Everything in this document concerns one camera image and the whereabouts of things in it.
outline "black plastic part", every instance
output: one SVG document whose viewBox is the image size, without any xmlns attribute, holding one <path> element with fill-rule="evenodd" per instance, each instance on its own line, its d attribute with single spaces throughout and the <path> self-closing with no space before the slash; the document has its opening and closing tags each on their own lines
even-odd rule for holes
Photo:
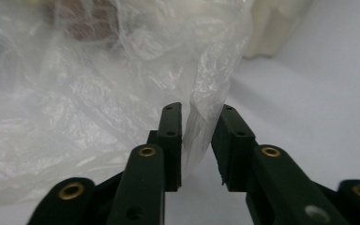
<svg viewBox="0 0 360 225">
<path fill-rule="evenodd" d="M 224 105 L 212 138 L 218 170 L 229 191 L 245 192 L 251 187 L 250 152 L 256 146 L 255 135 L 238 111 Z"/>
<path fill-rule="evenodd" d="M 251 165 L 275 212 L 274 224 L 349 224 L 284 150 L 257 146 Z"/>
<path fill-rule="evenodd" d="M 123 172 L 120 172 L 96 186 L 94 203 L 96 203 L 97 206 L 97 213 L 93 224 L 105 224 L 110 213 L 111 206 L 113 205 L 113 199 L 115 198 L 116 191 L 118 190 L 121 182 L 122 174 Z"/>
<path fill-rule="evenodd" d="M 264 194 L 247 194 L 247 208 L 254 225 L 274 224 L 275 214 Z"/>
<path fill-rule="evenodd" d="M 80 194 L 75 198 L 63 199 L 60 197 L 60 192 L 63 191 L 67 196 L 77 191 Z M 89 179 L 70 178 L 60 182 L 39 204 L 28 225 L 93 224 L 96 212 L 92 204 L 94 194 L 95 185 Z"/>
<path fill-rule="evenodd" d="M 163 154 L 154 144 L 141 145 L 131 152 L 107 224 L 163 224 Z"/>
<path fill-rule="evenodd" d="M 151 131 L 148 143 L 159 145 L 165 152 L 165 190 L 177 191 L 181 187 L 182 149 L 181 103 L 166 106 L 160 116 L 158 131 Z"/>
<path fill-rule="evenodd" d="M 343 214 L 352 224 L 360 224 L 360 180 L 346 180 L 337 191 Z"/>
</svg>

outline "brown object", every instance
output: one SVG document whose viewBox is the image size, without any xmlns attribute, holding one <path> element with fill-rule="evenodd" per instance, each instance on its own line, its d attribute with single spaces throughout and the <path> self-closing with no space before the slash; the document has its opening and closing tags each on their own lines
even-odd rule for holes
<svg viewBox="0 0 360 225">
<path fill-rule="evenodd" d="M 78 40 L 117 40 L 117 9 L 110 0 L 53 0 L 54 23 Z"/>
</svg>

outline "white surface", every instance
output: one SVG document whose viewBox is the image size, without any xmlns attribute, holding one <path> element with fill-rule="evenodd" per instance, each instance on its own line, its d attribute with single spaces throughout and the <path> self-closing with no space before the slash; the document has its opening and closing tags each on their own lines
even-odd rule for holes
<svg viewBox="0 0 360 225">
<path fill-rule="evenodd" d="M 360 1 L 319 1 L 276 58 L 241 62 L 227 104 L 259 143 L 286 150 L 312 180 L 336 189 L 360 179 Z M 245 194 L 220 183 L 209 150 L 166 195 L 166 224 L 252 224 Z M 0 221 L 22 224 L 33 207 L 0 209 Z"/>
</svg>

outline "clear plastic bag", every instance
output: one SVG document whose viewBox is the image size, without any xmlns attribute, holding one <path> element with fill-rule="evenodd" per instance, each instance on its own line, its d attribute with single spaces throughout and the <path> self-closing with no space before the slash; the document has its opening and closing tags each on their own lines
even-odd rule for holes
<svg viewBox="0 0 360 225">
<path fill-rule="evenodd" d="M 0 205 L 121 172 L 178 101 L 187 175 L 251 28 L 245 1 L 66 1 L 0 0 Z"/>
</svg>

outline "crumpled plastic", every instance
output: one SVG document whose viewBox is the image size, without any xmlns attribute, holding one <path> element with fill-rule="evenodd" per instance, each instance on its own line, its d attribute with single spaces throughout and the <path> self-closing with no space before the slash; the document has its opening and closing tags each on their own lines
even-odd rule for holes
<svg viewBox="0 0 360 225">
<path fill-rule="evenodd" d="M 173 102 L 190 173 L 250 37 L 246 1 L 74 1 L 0 0 L 0 205 L 121 172 Z"/>
</svg>

